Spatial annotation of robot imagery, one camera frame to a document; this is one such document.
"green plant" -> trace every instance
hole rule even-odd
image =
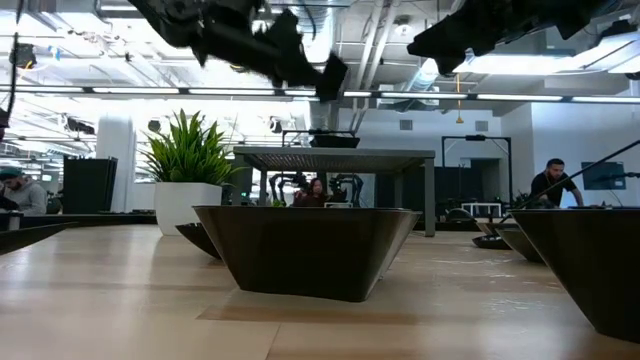
[[[225,184],[239,169],[225,158],[229,152],[218,123],[202,129],[204,116],[200,117],[200,112],[190,119],[184,110],[174,116],[177,125],[171,124],[168,135],[155,131],[156,136],[149,136],[151,152],[143,153],[156,181]]]

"man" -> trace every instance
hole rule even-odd
[[[568,177],[567,174],[564,173],[564,161],[560,159],[551,159],[547,162],[547,168],[536,175],[531,182],[531,196],[535,196],[537,194],[542,193],[547,190],[555,183],[562,181]],[[576,184],[573,181],[566,181],[564,184],[553,188],[548,193],[544,194],[540,197],[540,199],[547,199],[556,207],[560,207],[560,201],[562,200],[562,190],[567,190],[573,194],[576,198],[576,203],[578,206],[584,206],[584,201],[582,200],[582,194]]]
[[[18,211],[25,215],[47,213],[47,192],[35,181],[25,178],[20,169],[1,170],[0,181],[4,185],[3,195],[18,204]]]

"ceiling pipe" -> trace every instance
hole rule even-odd
[[[360,58],[360,66],[358,67],[358,73],[356,74],[355,90],[361,89],[362,79],[364,78],[364,73],[367,69],[369,56],[371,55],[371,50],[373,49],[373,42],[376,39],[376,34],[378,32],[378,25],[380,24],[380,19],[382,17],[382,7],[384,6],[384,0],[382,1],[383,2],[381,4],[378,4],[376,0],[374,1],[374,4],[373,4],[373,11],[371,13],[371,26],[369,27],[369,33],[367,34],[367,39],[365,40],[365,43],[364,43],[364,49],[362,50],[362,57]],[[353,126],[356,122],[356,118],[360,114],[360,110],[358,109],[358,105],[359,105],[358,102],[359,102],[359,99],[353,99],[353,116],[351,117],[351,124],[349,124],[350,130],[353,129]]]
[[[389,6],[389,11],[387,12],[387,21],[384,24],[384,28],[382,29],[382,34],[380,35],[380,40],[378,41],[378,46],[376,46],[376,52],[373,55],[373,59],[371,60],[371,69],[369,69],[369,74],[367,76],[367,80],[365,81],[364,88],[369,89],[373,84],[373,79],[376,76],[376,72],[378,71],[378,65],[380,65],[380,60],[382,59],[382,53],[385,49],[385,44],[387,43],[387,39],[389,39],[389,33],[391,33],[391,28],[393,27],[393,21],[396,18],[396,13],[398,12],[398,8],[400,7],[400,3],[402,0],[393,0],[391,5]],[[355,128],[351,128],[354,133],[357,133],[360,129],[360,124],[362,124],[362,120],[364,119],[364,115],[369,109],[370,100],[365,100],[364,107],[358,114],[358,120],[356,122]]]

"potted plant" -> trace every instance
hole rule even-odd
[[[169,134],[154,131],[151,152],[144,153],[156,179],[154,208],[165,236],[180,235],[176,225],[198,222],[193,206],[220,205],[222,185],[236,171],[226,159],[217,122],[203,129],[199,112],[188,118],[180,110],[174,116]]]

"ceiling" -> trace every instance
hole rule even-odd
[[[8,2],[0,9],[0,82],[10,82],[11,66],[8,61],[15,30],[14,4]],[[20,23],[21,42],[35,45],[37,64],[32,70],[20,70],[20,84],[68,85],[68,86],[126,86],[126,87],[221,87],[221,88],[266,88],[271,87],[264,77],[240,74],[227,63],[210,59],[200,67],[190,49],[175,49],[142,19],[137,11],[124,0],[103,0],[95,8],[93,1],[59,0],[34,1],[47,9],[46,12],[27,12]],[[383,1],[366,0],[306,0],[316,17],[317,34],[312,40],[310,26],[304,22],[306,15],[298,0],[271,1],[274,13],[283,6],[292,6],[301,19],[300,29],[305,33],[305,52],[310,62],[319,67],[333,50],[349,65],[350,77],[347,88],[363,86],[372,89],[380,85],[406,83],[420,70],[423,59],[410,56],[406,45],[427,27],[457,9],[460,0],[400,1],[391,9],[385,6],[380,11],[380,21],[374,28],[375,8]],[[568,48],[575,52],[586,50],[593,42],[593,31],[599,23],[610,23],[632,8],[620,7],[610,18],[592,24],[591,31],[583,31],[568,42],[558,40],[555,30],[522,39],[517,44],[499,48],[497,51],[526,49],[544,41],[547,49]],[[398,19],[405,24],[400,31]],[[261,14],[260,21],[269,21]],[[382,41],[382,33],[389,28],[388,38]],[[374,46],[369,60],[365,61],[365,76],[358,81],[362,67],[363,52],[368,35],[376,30]],[[380,59],[376,52],[381,48]],[[486,75],[472,72],[460,73],[458,78],[434,76],[432,87],[440,91],[487,92],[510,94],[617,94],[628,87],[622,74],[607,72],[577,71],[554,76]],[[443,111],[456,108],[456,101],[441,101],[438,108]],[[464,102],[463,109],[494,110],[498,115],[512,104],[499,102]],[[58,141],[71,152],[87,154],[95,148],[95,137],[84,136],[86,141],[74,142],[78,134],[65,129],[65,119],[78,119],[98,126],[99,109],[119,107],[132,114],[138,128],[146,129],[152,119],[168,121],[173,111],[184,108],[189,113],[202,111],[211,121],[217,120],[231,134],[230,142],[258,141],[264,144],[279,144],[281,137],[269,129],[272,119],[280,119],[285,129],[309,128],[309,106],[304,104],[263,101],[211,101],[196,98],[181,100],[163,99],[155,96],[151,100],[124,99],[117,95],[101,95],[100,98],[68,96],[36,96],[20,94],[16,104],[12,128],[7,137],[26,136],[42,138],[68,138]]]

